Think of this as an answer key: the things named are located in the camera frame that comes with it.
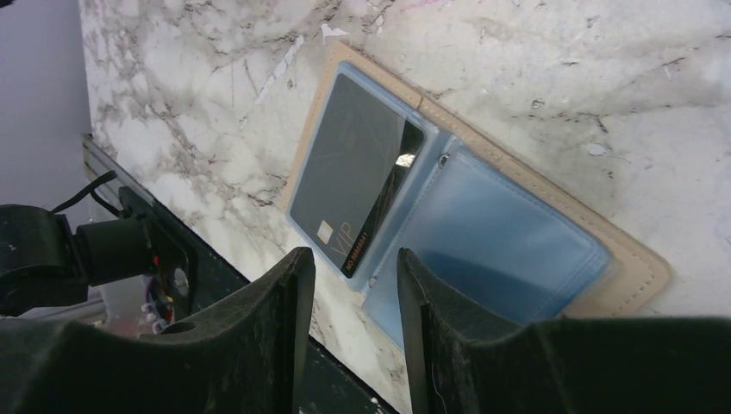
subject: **blue plastic pocket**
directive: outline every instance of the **blue plastic pocket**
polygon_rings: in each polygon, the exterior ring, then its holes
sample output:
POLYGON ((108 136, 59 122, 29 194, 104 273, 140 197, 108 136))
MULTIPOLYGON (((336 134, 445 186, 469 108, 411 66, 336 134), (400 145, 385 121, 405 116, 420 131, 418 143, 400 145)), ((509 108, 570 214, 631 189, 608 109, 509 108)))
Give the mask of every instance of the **blue plastic pocket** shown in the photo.
POLYGON ((401 348, 399 248, 413 250, 434 274, 486 309, 522 324, 557 316, 603 275, 610 260, 596 239, 458 138, 445 153, 446 162, 434 166, 410 200, 413 207, 396 229, 363 304, 401 348))

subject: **gray wall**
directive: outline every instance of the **gray wall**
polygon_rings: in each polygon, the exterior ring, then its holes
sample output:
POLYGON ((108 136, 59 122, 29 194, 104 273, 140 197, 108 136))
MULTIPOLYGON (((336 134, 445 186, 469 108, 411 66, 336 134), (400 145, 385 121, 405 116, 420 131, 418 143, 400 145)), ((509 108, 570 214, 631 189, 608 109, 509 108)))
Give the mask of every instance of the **gray wall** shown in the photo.
MULTIPOLYGON (((0 9, 0 204, 52 209, 75 194, 90 130, 77 0, 0 9)), ((66 212, 73 229, 87 205, 66 212)))

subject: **black card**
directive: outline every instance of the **black card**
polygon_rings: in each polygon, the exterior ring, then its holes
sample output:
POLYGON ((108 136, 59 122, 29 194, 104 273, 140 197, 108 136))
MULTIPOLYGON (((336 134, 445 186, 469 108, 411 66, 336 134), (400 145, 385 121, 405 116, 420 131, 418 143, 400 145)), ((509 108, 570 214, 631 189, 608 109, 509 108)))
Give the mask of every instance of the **black card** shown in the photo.
POLYGON ((419 128, 340 74, 290 214, 351 278, 424 141, 419 128))

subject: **marble countertop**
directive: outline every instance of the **marble countertop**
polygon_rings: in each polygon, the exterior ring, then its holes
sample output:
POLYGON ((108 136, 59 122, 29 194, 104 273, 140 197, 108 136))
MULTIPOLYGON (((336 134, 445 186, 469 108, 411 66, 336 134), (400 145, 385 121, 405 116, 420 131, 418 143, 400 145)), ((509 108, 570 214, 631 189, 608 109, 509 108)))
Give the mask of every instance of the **marble countertop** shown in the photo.
MULTIPOLYGON (((641 315, 731 314, 728 0, 80 0, 97 143, 247 277, 349 42, 666 258, 641 315)), ((401 412, 403 354, 319 266, 312 335, 401 412)))

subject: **black cable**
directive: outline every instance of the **black cable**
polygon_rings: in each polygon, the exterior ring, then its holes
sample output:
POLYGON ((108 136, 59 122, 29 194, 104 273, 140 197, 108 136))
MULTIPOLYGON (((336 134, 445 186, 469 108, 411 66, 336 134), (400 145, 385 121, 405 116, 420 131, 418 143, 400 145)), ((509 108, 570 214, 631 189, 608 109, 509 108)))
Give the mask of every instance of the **black cable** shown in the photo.
POLYGON ((84 197, 89 195, 90 192, 94 192, 94 190, 96 190, 96 188, 99 187, 100 185, 109 183, 111 180, 113 180, 115 178, 116 178, 116 172, 114 172, 114 171, 105 172, 104 174, 97 177, 97 179, 95 179, 94 181, 91 181, 86 187, 82 188, 81 191, 79 191, 75 196, 69 198, 65 202, 59 204, 58 207, 51 210, 51 213, 56 214, 63 210, 68 209, 69 207, 78 203, 84 197))
POLYGON ((95 190, 91 190, 91 198, 94 198, 94 201, 96 201, 99 205, 104 207, 105 210, 112 213, 114 217, 119 217, 119 210, 116 209, 115 206, 112 204, 107 203, 107 201, 103 198, 101 198, 95 190))

